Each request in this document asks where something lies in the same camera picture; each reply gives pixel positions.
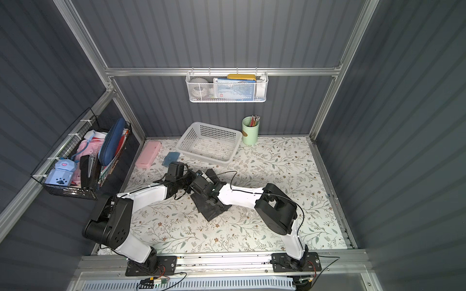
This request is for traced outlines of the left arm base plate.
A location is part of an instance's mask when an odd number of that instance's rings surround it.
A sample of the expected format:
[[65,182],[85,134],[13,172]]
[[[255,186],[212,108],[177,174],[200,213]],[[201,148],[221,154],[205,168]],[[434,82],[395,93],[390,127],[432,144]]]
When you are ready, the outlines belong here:
[[155,275],[173,275],[177,265],[176,256],[161,256],[156,258],[148,258],[145,263],[137,263],[129,260],[125,276],[155,276]]

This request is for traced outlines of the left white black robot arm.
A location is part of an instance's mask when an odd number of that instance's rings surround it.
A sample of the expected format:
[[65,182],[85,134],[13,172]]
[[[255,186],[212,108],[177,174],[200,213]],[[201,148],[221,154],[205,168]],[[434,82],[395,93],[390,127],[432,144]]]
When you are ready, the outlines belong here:
[[188,170],[180,177],[167,176],[132,192],[103,195],[83,228],[83,236],[133,262],[146,264],[154,261],[157,252],[131,234],[132,216],[146,206],[170,198],[181,189],[188,192],[194,178],[195,172]]

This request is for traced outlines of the dark grey long pants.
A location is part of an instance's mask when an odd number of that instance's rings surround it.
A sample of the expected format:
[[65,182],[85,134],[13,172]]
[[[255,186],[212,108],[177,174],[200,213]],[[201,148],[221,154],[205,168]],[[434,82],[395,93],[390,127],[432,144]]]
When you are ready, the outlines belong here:
[[193,200],[195,206],[197,207],[197,210],[204,216],[204,218],[207,220],[207,221],[212,221],[214,218],[218,217],[219,215],[221,215],[223,212],[226,212],[227,210],[229,210],[229,208],[231,207],[231,205],[227,205],[227,209],[207,209],[207,208],[204,208],[202,205],[201,205],[201,202],[199,201],[196,201],[196,199],[194,198],[194,191],[193,193],[191,194],[191,199]]

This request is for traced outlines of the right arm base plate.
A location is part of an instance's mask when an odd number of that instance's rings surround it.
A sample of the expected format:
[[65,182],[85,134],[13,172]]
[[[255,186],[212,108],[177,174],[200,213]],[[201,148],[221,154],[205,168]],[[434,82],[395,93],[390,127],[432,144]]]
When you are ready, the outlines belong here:
[[305,253],[301,259],[294,259],[286,253],[273,253],[271,264],[275,273],[321,271],[320,258],[316,252]]

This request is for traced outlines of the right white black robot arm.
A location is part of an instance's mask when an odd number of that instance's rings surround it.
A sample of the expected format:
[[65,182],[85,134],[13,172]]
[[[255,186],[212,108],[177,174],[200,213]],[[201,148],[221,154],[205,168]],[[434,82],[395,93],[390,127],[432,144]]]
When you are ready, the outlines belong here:
[[299,237],[299,206],[274,184],[256,189],[233,186],[219,180],[209,169],[206,173],[199,170],[192,174],[188,191],[207,221],[212,221],[231,206],[254,209],[266,226],[281,236],[286,254],[296,261],[303,259],[307,247]]

